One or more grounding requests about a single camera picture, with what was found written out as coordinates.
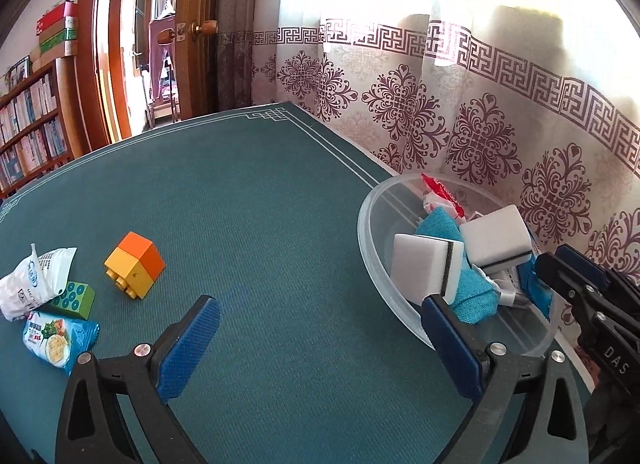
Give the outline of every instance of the metal screw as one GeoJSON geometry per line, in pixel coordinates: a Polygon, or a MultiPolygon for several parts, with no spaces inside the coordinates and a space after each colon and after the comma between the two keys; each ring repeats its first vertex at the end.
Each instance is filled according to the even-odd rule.
{"type": "Polygon", "coordinates": [[[502,343],[491,343],[491,345],[489,345],[489,350],[496,356],[504,356],[505,354],[507,354],[507,347],[505,347],[502,343]]]}
{"type": "Polygon", "coordinates": [[[89,361],[91,361],[91,354],[89,354],[89,352],[83,352],[78,356],[78,363],[81,365],[84,365],[89,361]]]}
{"type": "Polygon", "coordinates": [[[149,345],[149,343],[141,343],[133,349],[133,354],[141,358],[148,355],[149,352],[151,352],[151,345],[149,345]]]}
{"type": "Polygon", "coordinates": [[[564,362],[564,354],[562,354],[562,352],[559,350],[554,350],[553,352],[551,352],[551,358],[553,359],[553,361],[557,361],[558,363],[564,362]]]}

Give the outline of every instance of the table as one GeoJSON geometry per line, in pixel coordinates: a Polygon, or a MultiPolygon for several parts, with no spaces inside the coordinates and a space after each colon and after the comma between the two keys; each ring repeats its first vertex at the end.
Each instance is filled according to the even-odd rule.
{"type": "MultiPolygon", "coordinates": [[[[358,211],[389,176],[290,103],[184,121],[82,157],[5,202],[0,273],[32,242],[39,253],[78,247],[69,278],[96,290],[98,358],[153,342],[200,294],[218,298],[220,329],[170,402],[209,463],[428,463],[470,402],[362,262],[358,211]],[[166,262],[145,300],[104,274],[128,231],[166,262]]],[[[27,351],[23,324],[0,321],[0,410],[52,463],[66,375],[27,351]]],[[[154,462],[139,425],[129,427],[154,462]]]]}

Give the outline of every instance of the plastic bowl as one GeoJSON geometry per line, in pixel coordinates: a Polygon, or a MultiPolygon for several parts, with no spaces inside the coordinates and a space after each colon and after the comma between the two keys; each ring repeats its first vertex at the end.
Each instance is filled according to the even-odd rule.
{"type": "MultiPolygon", "coordinates": [[[[465,213],[487,214],[505,206],[480,187],[441,174],[441,180],[458,199],[465,213]]],[[[371,280],[383,300],[400,321],[418,338],[433,348],[420,325],[420,315],[407,302],[389,277],[396,233],[413,234],[426,215],[422,208],[424,183],[419,173],[397,175],[380,183],[362,203],[358,217],[358,243],[371,280]]],[[[554,293],[550,322],[537,307],[527,309],[498,306],[498,313],[476,325],[487,343],[499,341],[516,354],[542,356],[558,330],[561,310],[554,293]]]]}

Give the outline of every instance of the red box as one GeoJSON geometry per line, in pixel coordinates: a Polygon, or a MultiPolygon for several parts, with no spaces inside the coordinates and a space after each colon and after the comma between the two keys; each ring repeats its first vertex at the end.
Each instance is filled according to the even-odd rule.
{"type": "Polygon", "coordinates": [[[41,34],[49,26],[52,26],[60,19],[64,17],[77,17],[78,16],[78,4],[70,0],[61,2],[54,7],[49,13],[46,13],[36,25],[36,36],[41,34]]]}

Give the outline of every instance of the white sponge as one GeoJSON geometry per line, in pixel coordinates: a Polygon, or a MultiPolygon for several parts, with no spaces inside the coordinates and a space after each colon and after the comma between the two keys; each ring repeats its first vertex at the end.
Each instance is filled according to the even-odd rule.
{"type": "Polygon", "coordinates": [[[405,300],[417,305],[429,295],[456,299],[464,244],[455,240],[398,233],[394,237],[391,280],[405,300]]]}
{"type": "Polygon", "coordinates": [[[531,237],[518,208],[508,205],[460,225],[466,256],[487,274],[531,258],[531,237]]]}

